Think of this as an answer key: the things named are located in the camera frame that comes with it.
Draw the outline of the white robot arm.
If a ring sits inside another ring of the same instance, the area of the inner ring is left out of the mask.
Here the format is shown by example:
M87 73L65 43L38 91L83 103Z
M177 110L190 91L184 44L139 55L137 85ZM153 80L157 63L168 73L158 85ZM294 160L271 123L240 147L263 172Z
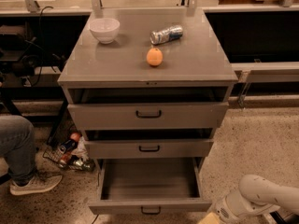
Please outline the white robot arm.
M298 215L299 188L281 186L259 175L244 175L238 188L217 201L197 224L235 224L280 207Z

